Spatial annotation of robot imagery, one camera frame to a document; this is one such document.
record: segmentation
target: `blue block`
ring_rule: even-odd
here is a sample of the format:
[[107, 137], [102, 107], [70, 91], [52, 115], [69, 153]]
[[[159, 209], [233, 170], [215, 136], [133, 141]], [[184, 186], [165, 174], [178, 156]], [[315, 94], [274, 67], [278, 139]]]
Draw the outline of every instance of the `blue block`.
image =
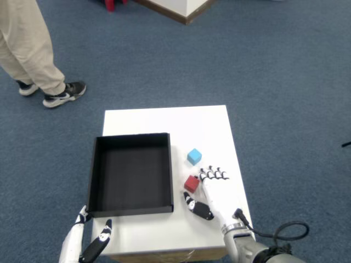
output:
[[187, 159], [192, 165], [195, 165], [201, 160], [201, 157], [201, 152], [199, 152], [197, 149], [193, 149], [188, 153]]

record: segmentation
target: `black box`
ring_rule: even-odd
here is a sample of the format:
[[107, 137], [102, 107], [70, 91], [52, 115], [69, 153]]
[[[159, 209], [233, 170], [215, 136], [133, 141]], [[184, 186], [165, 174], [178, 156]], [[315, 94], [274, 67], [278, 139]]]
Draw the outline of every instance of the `black box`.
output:
[[172, 212], [169, 134], [97, 137], [87, 210], [93, 217]]

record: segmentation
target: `red cube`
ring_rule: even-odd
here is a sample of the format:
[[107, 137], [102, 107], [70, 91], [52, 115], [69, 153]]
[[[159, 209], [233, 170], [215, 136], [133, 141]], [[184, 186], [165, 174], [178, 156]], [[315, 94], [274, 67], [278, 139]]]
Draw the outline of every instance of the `red cube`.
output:
[[194, 193], [197, 186], [199, 185], [198, 178], [190, 175], [184, 184], [184, 188], [187, 189], [189, 192]]

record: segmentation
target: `cable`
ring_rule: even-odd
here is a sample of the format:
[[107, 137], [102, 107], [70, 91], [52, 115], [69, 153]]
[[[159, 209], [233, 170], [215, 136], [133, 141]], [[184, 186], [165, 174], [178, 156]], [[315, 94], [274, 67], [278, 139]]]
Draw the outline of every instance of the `cable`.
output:
[[[278, 242], [277, 242], [277, 239], [279, 240], [285, 240], [285, 241], [295, 241], [295, 240], [299, 240], [299, 239], [302, 239], [304, 237], [306, 237], [309, 233], [309, 226], [307, 225], [307, 223], [305, 222], [302, 222], [302, 221], [290, 221], [290, 222], [287, 222], [285, 224], [282, 224], [281, 226], [279, 226], [274, 234], [267, 234], [267, 233], [261, 233], [259, 231], [257, 231], [256, 229], [253, 229], [251, 226], [250, 226], [250, 223], [247, 221], [246, 217], [244, 216], [244, 213], [242, 212], [242, 210], [239, 208], [235, 211], [234, 213], [234, 216], [236, 218], [239, 218], [245, 226], [247, 226], [248, 229], [250, 229], [252, 232], [254, 232], [255, 234], [261, 236], [261, 237], [268, 237], [268, 238], [272, 238], [273, 241], [274, 241], [274, 244], [276, 246], [278, 246]], [[301, 225], [301, 226], [304, 226], [305, 227], [305, 232], [302, 234], [302, 235], [299, 235], [299, 236], [294, 236], [294, 237], [284, 237], [284, 236], [279, 236], [279, 233], [283, 230], [283, 229], [286, 229], [287, 227], [290, 227], [290, 226], [294, 226], [294, 225]]]
[[344, 147], [346, 147], [346, 146], [348, 146], [348, 145], [351, 145], [351, 141], [350, 141], [350, 142], [346, 142], [345, 144], [342, 144], [341, 147], [344, 148]]

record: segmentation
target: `white table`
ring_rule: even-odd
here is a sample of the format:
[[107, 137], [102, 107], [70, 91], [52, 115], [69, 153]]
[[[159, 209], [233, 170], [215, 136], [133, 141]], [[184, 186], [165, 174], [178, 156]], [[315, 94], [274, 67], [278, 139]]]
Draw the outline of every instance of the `white table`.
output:
[[[221, 167], [235, 180], [241, 208], [251, 223], [227, 108], [204, 106], [105, 112], [103, 136], [163, 132], [171, 135], [174, 212], [112, 218], [111, 240], [102, 255], [223, 248], [218, 221], [206, 221], [188, 211], [182, 194], [187, 177], [209, 165]], [[195, 167], [186, 160], [193, 148], [202, 153], [202, 160]], [[194, 197], [206, 201], [200, 187]], [[105, 222], [106, 218], [93, 219], [92, 239]]]

